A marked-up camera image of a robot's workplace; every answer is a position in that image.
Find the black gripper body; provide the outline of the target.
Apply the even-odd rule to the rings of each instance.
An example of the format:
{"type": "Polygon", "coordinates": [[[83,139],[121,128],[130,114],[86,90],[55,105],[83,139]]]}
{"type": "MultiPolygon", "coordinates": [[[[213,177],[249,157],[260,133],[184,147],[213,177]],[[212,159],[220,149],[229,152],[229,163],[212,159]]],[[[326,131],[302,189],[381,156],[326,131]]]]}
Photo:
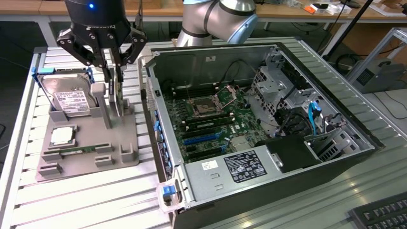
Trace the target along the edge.
{"type": "Polygon", "coordinates": [[[66,0],[70,30],[86,45],[118,48],[130,27],[121,0],[66,0]]]}

